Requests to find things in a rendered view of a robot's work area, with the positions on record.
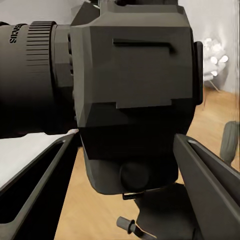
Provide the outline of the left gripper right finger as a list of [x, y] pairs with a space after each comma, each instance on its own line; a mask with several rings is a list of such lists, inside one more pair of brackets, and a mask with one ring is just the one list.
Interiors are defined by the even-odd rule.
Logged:
[[191, 136], [172, 150], [204, 240], [240, 240], [240, 172]]

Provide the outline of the digital camera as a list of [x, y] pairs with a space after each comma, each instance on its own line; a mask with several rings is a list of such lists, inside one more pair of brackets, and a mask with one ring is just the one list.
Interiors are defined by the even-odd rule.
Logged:
[[174, 184], [175, 133], [202, 103], [203, 43], [178, 0], [84, 1], [71, 24], [0, 21], [0, 139], [78, 130], [102, 195]]

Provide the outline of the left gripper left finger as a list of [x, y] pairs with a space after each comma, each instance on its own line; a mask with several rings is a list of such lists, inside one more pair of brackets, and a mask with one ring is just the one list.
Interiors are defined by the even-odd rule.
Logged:
[[77, 153], [60, 137], [0, 187], [0, 240], [54, 240]]

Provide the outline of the camera tripod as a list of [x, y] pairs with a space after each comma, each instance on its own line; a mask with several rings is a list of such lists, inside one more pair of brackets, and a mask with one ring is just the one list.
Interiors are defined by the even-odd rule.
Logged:
[[[229, 165], [235, 158], [239, 134], [236, 121], [225, 124], [219, 156]], [[176, 182], [149, 190], [146, 197], [135, 198], [134, 202], [140, 210], [138, 226], [134, 219], [119, 216], [116, 220], [116, 226], [128, 235], [133, 232], [142, 240], [204, 240], [185, 184]]]

